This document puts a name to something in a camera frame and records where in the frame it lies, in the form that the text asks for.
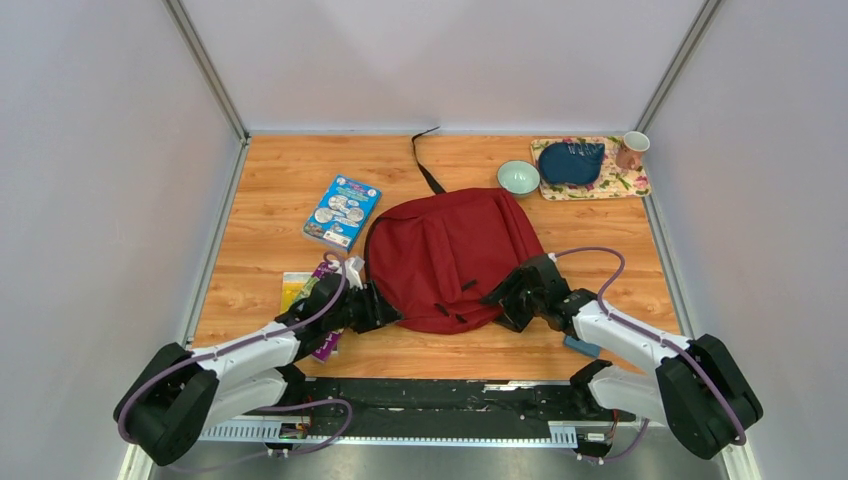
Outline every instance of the floral tray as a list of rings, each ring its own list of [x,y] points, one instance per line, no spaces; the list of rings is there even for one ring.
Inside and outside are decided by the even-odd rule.
[[[542,179],[539,192],[545,200],[589,200],[593,198],[644,197],[651,193],[651,184],[641,165],[635,170],[624,170],[615,164],[615,156],[621,145],[621,137],[565,137],[533,140],[530,151],[533,161],[539,166],[539,154],[548,145],[557,142],[604,143],[604,162],[601,174],[595,183],[575,187],[572,185],[551,185]]]

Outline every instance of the white panel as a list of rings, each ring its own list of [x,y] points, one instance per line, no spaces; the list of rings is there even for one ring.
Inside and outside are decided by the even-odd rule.
[[[765,409],[763,478],[844,478],[848,4],[726,2],[646,162],[698,332]]]
[[[159,1],[5,0],[0,65],[0,478],[115,478],[237,142]]]
[[[187,0],[251,130],[627,130],[701,0]]]

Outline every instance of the wooden table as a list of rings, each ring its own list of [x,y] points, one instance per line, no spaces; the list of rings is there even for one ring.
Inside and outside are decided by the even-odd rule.
[[[428,136],[419,158],[448,191],[495,187],[503,162],[530,160],[527,136]],[[382,189],[373,221],[386,209],[431,195],[412,159],[408,136],[254,137],[195,334],[207,346],[250,333],[280,307],[283,272],[311,272],[327,247],[307,240],[304,222],[336,174]],[[678,331],[642,202],[638,198],[550,202],[519,200],[546,251],[603,245],[627,257],[607,299],[658,328]],[[353,253],[362,253],[364,239]],[[618,266],[603,253],[558,262],[572,288],[597,290]],[[460,335],[391,326],[347,332],[325,365],[306,358],[312,376],[563,380],[589,359],[562,345],[541,319],[521,334],[491,324]],[[603,358],[615,360],[613,355]]]

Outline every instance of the red backpack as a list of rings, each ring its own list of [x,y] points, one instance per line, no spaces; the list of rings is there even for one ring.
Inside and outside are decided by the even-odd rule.
[[[413,154],[421,135],[412,139]],[[365,275],[410,330],[447,334],[482,327],[503,310],[480,300],[522,262],[541,255],[542,245],[506,190],[445,193],[420,163],[418,168],[436,195],[374,219],[365,238]]]

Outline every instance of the blue box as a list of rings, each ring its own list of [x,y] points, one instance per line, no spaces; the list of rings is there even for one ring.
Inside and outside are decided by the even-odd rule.
[[[303,234],[349,253],[380,195],[374,187],[338,175],[303,226]]]

